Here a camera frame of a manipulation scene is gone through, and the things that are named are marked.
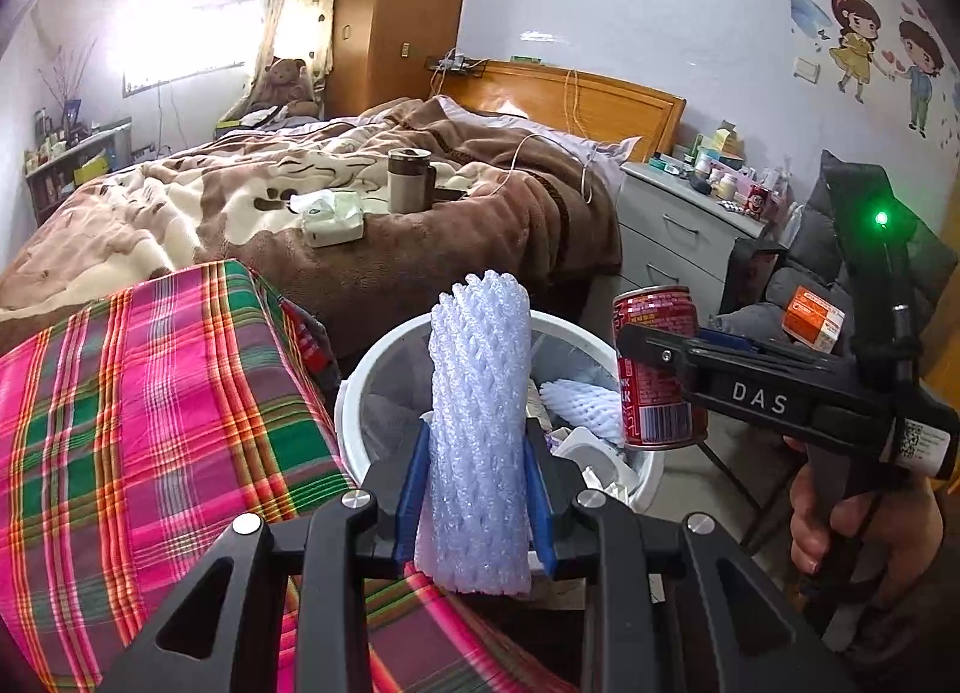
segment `yellow box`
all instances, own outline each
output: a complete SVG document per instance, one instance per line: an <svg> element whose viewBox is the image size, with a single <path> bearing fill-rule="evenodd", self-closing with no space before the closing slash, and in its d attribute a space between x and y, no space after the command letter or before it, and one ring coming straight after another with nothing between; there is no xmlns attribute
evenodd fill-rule
<svg viewBox="0 0 960 693"><path fill-rule="evenodd" d="M110 164L107 162L106 154L97 154L92 160L84 164L73 172L73 181L77 186L92 181L95 178L108 173Z"/></svg>

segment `power outlet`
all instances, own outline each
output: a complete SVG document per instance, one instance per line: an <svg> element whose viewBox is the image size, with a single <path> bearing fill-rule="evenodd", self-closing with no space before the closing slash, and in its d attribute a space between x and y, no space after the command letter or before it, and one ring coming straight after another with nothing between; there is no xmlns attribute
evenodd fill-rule
<svg viewBox="0 0 960 693"><path fill-rule="evenodd" d="M155 143L148 143L147 145L141 146L140 148L135 148L131 152L131 156L133 156L133 159L135 160L138 160L141 157L147 157L147 156L155 157L157 156L157 145Z"/></svg>
<svg viewBox="0 0 960 693"><path fill-rule="evenodd" d="M802 57L797 57L793 63L793 74L795 78L803 78L804 81L815 84L820 78L820 66L813 62L808 62L808 60Z"/></svg>

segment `wooden wardrobe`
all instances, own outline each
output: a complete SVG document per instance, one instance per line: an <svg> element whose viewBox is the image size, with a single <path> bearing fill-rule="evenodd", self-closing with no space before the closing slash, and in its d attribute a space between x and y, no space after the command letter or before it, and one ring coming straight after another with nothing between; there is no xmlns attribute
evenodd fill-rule
<svg viewBox="0 0 960 693"><path fill-rule="evenodd" d="M427 57L456 46L463 0L334 0L333 71L325 116L356 116L396 97L430 94Z"/></svg>

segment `teddy bear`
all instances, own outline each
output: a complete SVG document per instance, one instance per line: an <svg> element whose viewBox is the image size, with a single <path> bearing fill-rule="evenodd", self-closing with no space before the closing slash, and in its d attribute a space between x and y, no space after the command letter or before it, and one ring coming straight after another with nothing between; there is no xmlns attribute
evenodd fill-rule
<svg viewBox="0 0 960 693"><path fill-rule="evenodd" d="M302 59L275 59L267 68L266 77L260 80L251 102L251 111L287 106L287 116L320 116L320 106L307 92L301 70L306 67Z"/></svg>

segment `drawer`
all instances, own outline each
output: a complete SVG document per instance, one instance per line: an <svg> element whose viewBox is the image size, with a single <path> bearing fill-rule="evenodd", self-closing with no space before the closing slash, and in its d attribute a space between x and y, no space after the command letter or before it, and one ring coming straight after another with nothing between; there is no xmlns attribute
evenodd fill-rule
<svg viewBox="0 0 960 693"><path fill-rule="evenodd" d="M683 198L630 175L624 181L616 210L621 224L718 279L727 277L733 242L745 237L733 225Z"/></svg>
<svg viewBox="0 0 960 693"><path fill-rule="evenodd" d="M634 283L634 289L668 284L689 287L701 325L706 325L709 316L720 311L720 300L723 298L722 281L693 263L688 263L679 254L622 225L620 239L623 242L621 273L624 278Z"/></svg>

